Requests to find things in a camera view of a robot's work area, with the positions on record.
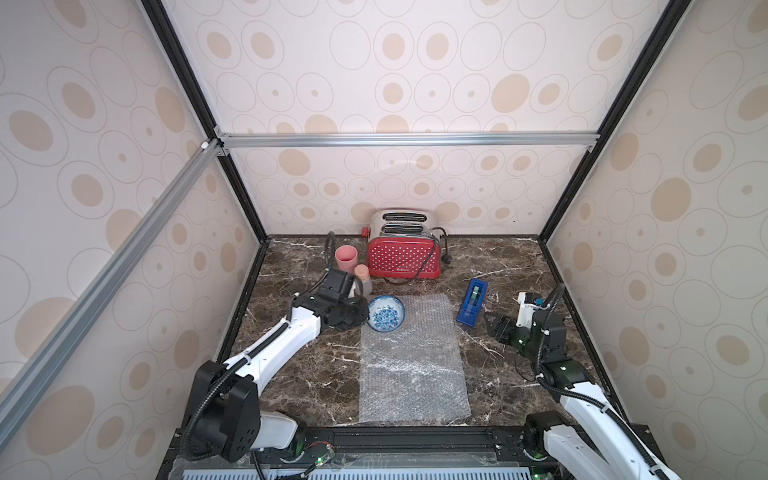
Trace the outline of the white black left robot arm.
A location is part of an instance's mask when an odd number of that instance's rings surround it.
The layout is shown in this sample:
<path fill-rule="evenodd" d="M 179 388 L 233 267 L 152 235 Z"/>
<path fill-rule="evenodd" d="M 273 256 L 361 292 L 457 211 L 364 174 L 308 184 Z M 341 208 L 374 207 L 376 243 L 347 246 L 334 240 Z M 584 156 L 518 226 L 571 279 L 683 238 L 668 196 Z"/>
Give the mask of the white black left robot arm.
<path fill-rule="evenodd" d="M 274 375 L 327 330 L 347 331 L 369 319 L 362 281 L 328 268 L 307 291 L 293 296 L 287 313 L 264 336 L 225 362 L 207 361 L 195 373 L 185 409 L 180 455 L 190 461 L 234 462 L 259 449 L 290 449 L 299 423 L 263 412 L 260 397 Z"/>

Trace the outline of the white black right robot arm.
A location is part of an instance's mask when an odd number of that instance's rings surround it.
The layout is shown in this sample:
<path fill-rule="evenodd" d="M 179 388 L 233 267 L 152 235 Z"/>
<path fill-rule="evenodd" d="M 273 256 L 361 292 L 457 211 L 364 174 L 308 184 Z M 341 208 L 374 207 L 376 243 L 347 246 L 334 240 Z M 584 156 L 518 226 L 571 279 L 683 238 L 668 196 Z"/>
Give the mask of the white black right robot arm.
<path fill-rule="evenodd" d="M 576 479 L 677 479 L 607 400 L 587 369 L 567 354 L 567 328 L 555 308 L 524 304 L 518 316 L 487 312 L 489 336 L 531 363 L 534 380 L 573 418 L 529 414 L 526 455 L 554 459 Z"/>

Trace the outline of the blue white patterned bowl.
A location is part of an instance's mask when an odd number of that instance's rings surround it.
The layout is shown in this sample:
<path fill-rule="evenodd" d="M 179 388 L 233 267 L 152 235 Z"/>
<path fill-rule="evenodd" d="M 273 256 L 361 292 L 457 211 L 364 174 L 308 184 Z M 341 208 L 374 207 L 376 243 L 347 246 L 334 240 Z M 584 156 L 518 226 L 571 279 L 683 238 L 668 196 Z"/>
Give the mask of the blue white patterned bowl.
<path fill-rule="evenodd" d="M 404 323 L 405 317 L 405 307 L 395 296 L 382 295 L 369 302 L 368 325 L 376 332 L 397 330 Z"/>

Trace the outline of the clear bubble wrap sheet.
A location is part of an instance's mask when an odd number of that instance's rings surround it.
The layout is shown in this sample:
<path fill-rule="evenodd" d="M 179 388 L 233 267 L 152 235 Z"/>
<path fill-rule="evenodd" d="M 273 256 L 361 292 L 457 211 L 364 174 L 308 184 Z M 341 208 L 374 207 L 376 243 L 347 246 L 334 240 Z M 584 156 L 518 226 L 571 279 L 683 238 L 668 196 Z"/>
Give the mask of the clear bubble wrap sheet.
<path fill-rule="evenodd" d="M 362 329 L 359 421 L 438 425 L 468 418 L 466 379 L 448 297 L 396 298 L 406 312 L 397 330 L 376 332 L 368 324 Z"/>

